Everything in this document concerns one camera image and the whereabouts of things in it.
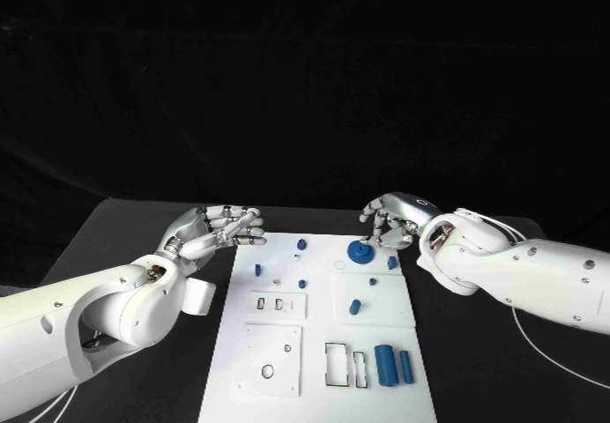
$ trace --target blue cylinder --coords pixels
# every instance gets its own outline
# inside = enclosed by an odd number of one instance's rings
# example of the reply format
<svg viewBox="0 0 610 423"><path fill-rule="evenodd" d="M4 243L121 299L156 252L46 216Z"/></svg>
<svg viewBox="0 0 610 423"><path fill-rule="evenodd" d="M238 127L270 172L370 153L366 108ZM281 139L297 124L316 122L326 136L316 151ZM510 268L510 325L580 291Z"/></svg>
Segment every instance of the blue cylinder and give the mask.
<svg viewBox="0 0 610 423"><path fill-rule="evenodd" d="M398 385L398 370L391 345L375 347L375 360L378 361L379 385L388 387Z"/></svg>
<svg viewBox="0 0 610 423"><path fill-rule="evenodd" d="M347 245L347 256L352 262L366 264L375 258L375 249L360 241L353 241Z"/></svg>
<svg viewBox="0 0 610 423"><path fill-rule="evenodd" d="M352 301L352 305L349 306L349 313L352 315L356 315L359 313L359 306L360 305L362 305L362 303L359 302L359 300Z"/></svg>
<svg viewBox="0 0 610 423"><path fill-rule="evenodd" d="M396 267L398 267L396 257L395 256L391 256L391 258L388 259L388 269L392 270Z"/></svg>
<svg viewBox="0 0 610 423"><path fill-rule="evenodd" d="M407 351L401 351L398 354L401 355L401 365L402 365L404 382L405 383L412 383L412 371L411 371L409 353Z"/></svg>

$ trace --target black curtain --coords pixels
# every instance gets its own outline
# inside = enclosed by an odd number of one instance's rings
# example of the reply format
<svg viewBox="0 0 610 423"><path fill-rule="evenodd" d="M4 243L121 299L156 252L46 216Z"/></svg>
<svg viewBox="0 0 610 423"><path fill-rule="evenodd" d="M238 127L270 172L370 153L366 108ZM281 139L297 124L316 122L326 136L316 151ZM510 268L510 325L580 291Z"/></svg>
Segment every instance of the black curtain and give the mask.
<svg viewBox="0 0 610 423"><path fill-rule="evenodd" d="M531 217L552 239L610 249L594 11L464 19L369 2L11 7L6 282L34 284L23 268L46 269L105 197L358 209L401 190L447 211Z"/></svg>

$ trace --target robotic hand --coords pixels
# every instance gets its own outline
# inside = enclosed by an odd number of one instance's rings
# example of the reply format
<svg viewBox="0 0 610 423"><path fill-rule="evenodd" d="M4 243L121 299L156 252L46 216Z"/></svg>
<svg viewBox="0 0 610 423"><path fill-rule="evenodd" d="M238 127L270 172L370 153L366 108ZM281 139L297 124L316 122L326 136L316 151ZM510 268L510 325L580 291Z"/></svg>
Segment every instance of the robotic hand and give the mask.
<svg viewBox="0 0 610 423"><path fill-rule="evenodd" d="M215 286L187 276L216 249L265 243L259 216L245 207L195 208L167 228L153 255L0 298L0 421L154 345L180 310L208 314ZM96 334L85 343L79 322Z"/></svg>
<svg viewBox="0 0 610 423"><path fill-rule="evenodd" d="M483 288L503 304L557 323L610 335L610 255L554 241L528 240L510 226L466 209L443 214L417 196L391 193L366 205L375 215L362 242L404 249L420 236L417 264L454 293ZM391 230L382 234L383 223Z"/></svg>

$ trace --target black table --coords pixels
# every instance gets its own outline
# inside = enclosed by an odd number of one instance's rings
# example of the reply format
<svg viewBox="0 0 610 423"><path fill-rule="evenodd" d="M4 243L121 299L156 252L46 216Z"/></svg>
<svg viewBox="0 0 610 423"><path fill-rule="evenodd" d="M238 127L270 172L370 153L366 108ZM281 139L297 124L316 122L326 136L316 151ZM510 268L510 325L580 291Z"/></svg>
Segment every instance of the black table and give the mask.
<svg viewBox="0 0 610 423"><path fill-rule="evenodd" d="M166 227L190 207L193 204L104 201L43 284L153 253ZM261 210L267 232L365 235L370 231L372 224L359 223L358 211ZM529 237L544 237L532 220L505 221ZM79 386L60 423L197 422L233 254L233 249L221 250L193 275L218 285L209 315L182 313L163 342ZM415 246L399 253L438 421L607 420L610 391L568 375L533 352L509 308L483 291L471 297L447 291L415 265L417 256ZM575 371L610 381L610 337L520 315L542 350ZM50 422L58 411L59 407L40 423ZM27 422L34 415L30 412L9 421ZM405 421L417 421L417 416L405 416Z"/></svg>

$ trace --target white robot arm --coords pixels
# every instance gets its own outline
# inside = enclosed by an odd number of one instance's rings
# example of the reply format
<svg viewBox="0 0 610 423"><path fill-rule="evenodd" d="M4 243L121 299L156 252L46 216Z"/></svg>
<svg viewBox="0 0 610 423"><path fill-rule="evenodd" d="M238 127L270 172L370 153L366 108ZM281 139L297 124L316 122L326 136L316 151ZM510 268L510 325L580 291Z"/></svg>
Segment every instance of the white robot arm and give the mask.
<svg viewBox="0 0 610 423"><path fill-rule="evenodd" d="M479 288L503 304L557 323L610 335L610 254L554 241L526 240L507 225L457 209L443 214L417 196L389 193L360 215L375 214L363 242L404 249L420 236L417 264L454 293ZM382 234L382 225L391 230Z"/></svg>
<svg viewBox="0 0 610 423"><path fill-rule="evenodd" d="M208 314L215 286L187 276L216 249L265 243L259 215L226 205L192 209L153 255L0 299L0 421L154 345L180 310ZM84 344L79 321L99 334Z"/></svg>

